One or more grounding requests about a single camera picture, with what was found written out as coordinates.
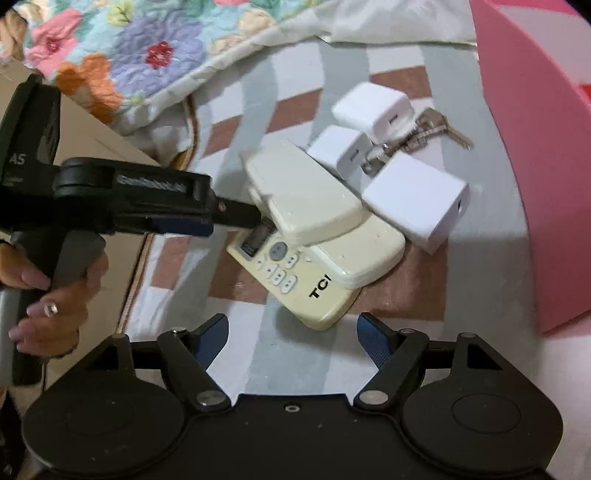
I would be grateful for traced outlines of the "left hand with ring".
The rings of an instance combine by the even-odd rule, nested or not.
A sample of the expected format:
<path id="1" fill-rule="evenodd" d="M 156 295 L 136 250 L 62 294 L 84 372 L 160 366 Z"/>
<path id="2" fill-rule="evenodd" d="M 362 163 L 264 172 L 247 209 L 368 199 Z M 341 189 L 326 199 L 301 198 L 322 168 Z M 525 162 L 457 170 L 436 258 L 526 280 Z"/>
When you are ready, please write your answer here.
<path id="1" fill-rule="evenodd" d="M 22 290 L 40 290 L 42 298 L 29 305 L 26 316 L 9 331 L 18 351 L 38 357 L 69 354 L 79 344 L 80 327 L 88 319 L 88 305 L 98 294 L 108 270 L 103 255 L 72 284 L 52 289 L 50 280 L 28 260 L 23 251 L 1 243 L 1 283 Z"/>

